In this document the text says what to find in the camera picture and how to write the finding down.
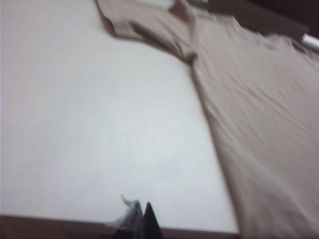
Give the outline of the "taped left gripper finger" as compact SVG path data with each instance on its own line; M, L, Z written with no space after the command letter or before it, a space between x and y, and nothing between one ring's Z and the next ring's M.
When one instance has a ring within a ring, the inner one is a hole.
M125 213L117 220L117 230L114 239L142 239L143 213L138 200L128 200L121 195L123 203L127 206Z

